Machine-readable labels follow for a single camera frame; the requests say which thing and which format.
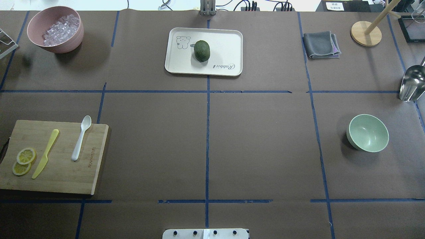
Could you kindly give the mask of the grey folded cloth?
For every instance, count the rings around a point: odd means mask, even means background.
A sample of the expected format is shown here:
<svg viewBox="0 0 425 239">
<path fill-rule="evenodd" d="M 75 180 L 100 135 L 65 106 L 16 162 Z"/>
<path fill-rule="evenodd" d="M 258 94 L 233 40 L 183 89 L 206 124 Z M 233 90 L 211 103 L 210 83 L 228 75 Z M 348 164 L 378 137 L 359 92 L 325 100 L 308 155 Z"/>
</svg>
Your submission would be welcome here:
<svg viewBox="0 0 425 239">
<path fill-rule="evenodd" d="M 330 31 L 304 33 L 302 39 L 306 54 L 311 59 L 339 58 L 341 55 L 336 34 Z"/>
</svg>

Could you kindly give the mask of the white mount plate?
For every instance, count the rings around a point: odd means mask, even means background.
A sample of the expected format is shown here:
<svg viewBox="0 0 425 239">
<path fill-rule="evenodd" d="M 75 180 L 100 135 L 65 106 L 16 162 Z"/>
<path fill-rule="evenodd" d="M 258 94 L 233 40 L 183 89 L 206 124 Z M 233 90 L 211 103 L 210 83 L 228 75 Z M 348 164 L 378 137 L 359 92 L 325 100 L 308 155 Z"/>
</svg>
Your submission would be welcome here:
<svg viewBox="0 0 425 239">
<path fill-rule="evenodd" d="M 244 228 L 200 228 L 167 229 L 163 239 L 249 239 L 248 229 Z"/>
</svg>

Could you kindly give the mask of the wooden mug tree stand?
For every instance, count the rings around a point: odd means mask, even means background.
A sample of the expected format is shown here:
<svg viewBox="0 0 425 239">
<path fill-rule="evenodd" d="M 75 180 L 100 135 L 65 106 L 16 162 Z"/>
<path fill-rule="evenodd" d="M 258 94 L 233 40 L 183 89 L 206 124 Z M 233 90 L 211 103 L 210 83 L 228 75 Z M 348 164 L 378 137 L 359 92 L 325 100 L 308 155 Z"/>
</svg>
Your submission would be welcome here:
<svg viewBox="0 0 425 239">
<path fill-rule="evenodd" d="M 374 19 L 373 22 L 362 20 L 353 24 L 350 30 L 350 35 L 352 36 L 352 39 L 356 43 L 366 47 L 372 47 L 379 44 L 382 39 L 382 33 L 381 30 L 378 28 L 378 24 L 388 14 L 395 16 L 397 19 L 401 18 L 401 15 L 392 11 L 398 5 L 399 2 L 399 0 L 392 0 L 391 2 L 386 0 L 385 8 Z"/>
</svg>

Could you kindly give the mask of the pink bowl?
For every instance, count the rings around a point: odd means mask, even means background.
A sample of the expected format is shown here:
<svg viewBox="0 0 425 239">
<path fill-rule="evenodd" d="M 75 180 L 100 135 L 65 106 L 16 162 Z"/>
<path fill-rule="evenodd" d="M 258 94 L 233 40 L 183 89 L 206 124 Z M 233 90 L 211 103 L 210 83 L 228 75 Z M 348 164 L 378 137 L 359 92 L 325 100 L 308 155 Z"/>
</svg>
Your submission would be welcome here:
<svg viewBox="0 0 425 239">
<path fill-rule="evenodd" d="M 27 36 L 44 50 L 68 53 L 81 44 L 84 26 L 79 13 L 74 9 L 55 6 L 38 12 L 30 20 Z"/>
</svg>

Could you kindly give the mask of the cream rabbit tray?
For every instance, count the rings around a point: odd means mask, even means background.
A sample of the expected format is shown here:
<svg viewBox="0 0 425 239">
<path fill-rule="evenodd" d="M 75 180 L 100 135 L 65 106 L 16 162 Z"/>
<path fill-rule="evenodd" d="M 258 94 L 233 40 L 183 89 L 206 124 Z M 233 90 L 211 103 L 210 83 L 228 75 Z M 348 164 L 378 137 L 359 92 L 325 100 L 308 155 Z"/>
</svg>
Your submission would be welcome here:
<svg viewBox="0 0 425 239">
<path fill-rule="evenodd" d="M 211 56 L 195 58 L 194 45 L 208 43 Z M 164 68 L 172 74 L 236 77 L 243 70 L 243 35 L 236 30 L 174 28 L 169 33 Z"/>
</svg>

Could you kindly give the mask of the lower lemon slice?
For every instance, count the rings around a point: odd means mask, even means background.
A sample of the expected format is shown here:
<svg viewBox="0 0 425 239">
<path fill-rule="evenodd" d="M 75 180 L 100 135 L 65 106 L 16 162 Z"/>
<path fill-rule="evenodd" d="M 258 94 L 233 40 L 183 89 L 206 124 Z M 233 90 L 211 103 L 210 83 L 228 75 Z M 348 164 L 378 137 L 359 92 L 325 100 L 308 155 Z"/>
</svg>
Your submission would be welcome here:
<svg viewBox="0 0 425 239">
<path fill-rule="evenodd" d="M 22 176 L 30 171 L 32 164 L 20 164 L 15 162 L 12 166 L 12 172 L 16 176 Z"/>
</svg>

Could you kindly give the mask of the yellow plastic knife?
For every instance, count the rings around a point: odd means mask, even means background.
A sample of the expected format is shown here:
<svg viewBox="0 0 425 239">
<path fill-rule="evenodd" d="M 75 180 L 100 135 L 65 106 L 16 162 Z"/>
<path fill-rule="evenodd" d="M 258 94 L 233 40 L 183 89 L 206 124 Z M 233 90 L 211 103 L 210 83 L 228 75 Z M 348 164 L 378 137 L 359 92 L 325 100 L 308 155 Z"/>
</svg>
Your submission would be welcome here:
<svg viewBox="0 0 425 239">
<path fill-rule="evenodd" d="M 53 129 L 52 130 L 52 133 L 51 133 L 51 135 L 49 137 L 49 140 L 47 142 L 47 146 L 44 149 L 44 152 L 43 152 L 43 155 L 41 157 L 41 160 L 38 163 L 38 166 L 37 166 L 35 172 L 32 175 L 32 179 L 33 180 L 35 180 L 38 177 L 38 175 L 40 175 L 40 173 L 42 172 L 42 170 L 44 169 L 44 167 L 47 165 L 48 154 L 49 154 L 49 152 L 51 150 L 51 147 L 53 146 L 54 142 L 56 141 L 56 138 L 58 137 L 58 135 L 59 135 L 59 129 Z"/>
</svg>

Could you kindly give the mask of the white plastic spoon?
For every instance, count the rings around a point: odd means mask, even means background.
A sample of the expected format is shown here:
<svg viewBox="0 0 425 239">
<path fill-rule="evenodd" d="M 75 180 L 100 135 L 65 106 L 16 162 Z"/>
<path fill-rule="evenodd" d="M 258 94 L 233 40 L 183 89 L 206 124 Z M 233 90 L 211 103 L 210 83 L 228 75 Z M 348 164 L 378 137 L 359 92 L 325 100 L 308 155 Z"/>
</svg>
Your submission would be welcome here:
<svg viewBox="0 0 425 239">
<path fill-rule="evenodd" d="M 91 117 L 89 115 L 84 116 L 84 118 L 81 122 L 81 132 L 79 134 L 79 138 L 76 142 L 73 153 L 71 155 L 71 160 L 73 162 L 75 162 L 79 157 L 85 132 L 91 127 L 91 124 L 92 124 Z"/>
</svg>

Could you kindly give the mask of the green bowl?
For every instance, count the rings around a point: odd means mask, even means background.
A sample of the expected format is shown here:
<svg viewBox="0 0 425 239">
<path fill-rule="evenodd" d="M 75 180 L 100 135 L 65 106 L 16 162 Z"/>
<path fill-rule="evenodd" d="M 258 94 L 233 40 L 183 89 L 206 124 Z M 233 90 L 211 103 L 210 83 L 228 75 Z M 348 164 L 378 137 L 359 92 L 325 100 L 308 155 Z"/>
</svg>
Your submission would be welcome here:
<svg viewBox="0 0 425 239">
<path fill-rule="evenodd" d="M 349 143 L 359 151 L 380 152 L 389 143 L 389 133 L 384 123 L 373 115 L 356 115 L 346 128 Z"/>
</svg>

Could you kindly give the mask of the metal scoop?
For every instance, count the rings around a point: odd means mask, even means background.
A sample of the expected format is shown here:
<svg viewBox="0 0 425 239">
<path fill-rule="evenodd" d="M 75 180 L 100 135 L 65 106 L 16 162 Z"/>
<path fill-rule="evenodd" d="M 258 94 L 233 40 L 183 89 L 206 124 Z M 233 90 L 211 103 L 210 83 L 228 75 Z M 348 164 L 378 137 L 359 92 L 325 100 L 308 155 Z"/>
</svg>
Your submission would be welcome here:
<svg viewBox="0 0 425 239">
<path fill-rule="evenodd" d="M 399 92 L 404 102 L 416 101 L 425 91 L 425 59 L 419 65 L 413 65 L 405 71 Z"/>
</svg>

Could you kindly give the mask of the green avocado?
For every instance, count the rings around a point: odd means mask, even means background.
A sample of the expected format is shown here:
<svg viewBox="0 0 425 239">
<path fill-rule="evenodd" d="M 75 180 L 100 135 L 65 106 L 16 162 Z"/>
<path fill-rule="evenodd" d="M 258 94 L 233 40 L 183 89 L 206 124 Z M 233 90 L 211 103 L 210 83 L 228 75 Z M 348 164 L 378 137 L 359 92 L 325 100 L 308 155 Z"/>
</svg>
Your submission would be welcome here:
<svg viewBox="0 0 425 239">
<path fill-rule="evenodd" d="M 206 62 L 211 57 L 211 48 L 204 40 L 199 40 L 194 44 L 194 55 L 197 61 Z"/>
</svg>

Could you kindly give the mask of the bamboo cutting board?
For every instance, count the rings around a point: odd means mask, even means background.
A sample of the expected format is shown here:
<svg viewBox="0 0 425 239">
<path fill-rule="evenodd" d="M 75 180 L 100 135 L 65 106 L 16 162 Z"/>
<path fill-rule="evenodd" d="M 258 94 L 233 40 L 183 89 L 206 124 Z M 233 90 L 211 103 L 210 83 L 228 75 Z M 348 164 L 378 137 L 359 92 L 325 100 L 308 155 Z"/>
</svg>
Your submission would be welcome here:
<svg viewBox="0 0 425 239">
<path fill-rule="evenodd" d="M 58 129 L 59 134 L 47 156 L 47 164 L 40 175 L 32 179 L 54 129 Z M 85 132 L 78 159 L 72 161 L 71 155 L 80 130 L 80 124 L 74 122 L 16 121 L 9 148 L 1 162 L 1 188 L 93 195 L 108 140 L 109 126 L 92 124 Z M 12 166 L 18 152 L 27 147 L 36 150 L 37 158 L 27 174 L 16 176 L 12 172 Z"/>
</svg>

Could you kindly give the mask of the black framed tray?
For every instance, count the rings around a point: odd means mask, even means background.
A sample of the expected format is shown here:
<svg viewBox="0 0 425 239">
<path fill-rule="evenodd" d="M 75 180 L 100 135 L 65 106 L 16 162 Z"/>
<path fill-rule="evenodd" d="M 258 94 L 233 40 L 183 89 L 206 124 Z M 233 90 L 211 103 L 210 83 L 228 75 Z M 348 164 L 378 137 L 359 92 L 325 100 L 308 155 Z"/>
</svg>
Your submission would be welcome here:
<svg viewBox="0 0 425 239">
<path fill-rule="evenodd" d="M 403 36 L 407 43 L 425 42 L 425 23 L 424 16 L 418 19 L 412 16 L 402 16 L 398 19 Z"/>
</svg>

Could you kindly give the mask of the clear ice cubes pile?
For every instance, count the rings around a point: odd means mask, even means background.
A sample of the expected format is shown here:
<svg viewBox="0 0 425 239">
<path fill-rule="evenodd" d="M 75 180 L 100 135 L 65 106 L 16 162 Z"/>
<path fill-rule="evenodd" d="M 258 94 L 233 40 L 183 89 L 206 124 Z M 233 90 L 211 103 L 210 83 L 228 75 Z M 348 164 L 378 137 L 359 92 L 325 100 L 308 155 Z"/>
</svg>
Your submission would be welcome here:
<svg viewBox="0 0 425 239">
<path fill-rule="evenodd" d="M 44 46 L 55 46 L 73 37 L 81 25 L 81 20 L 76 15 L 62 16 L 43 34 Z"/>
</svg>

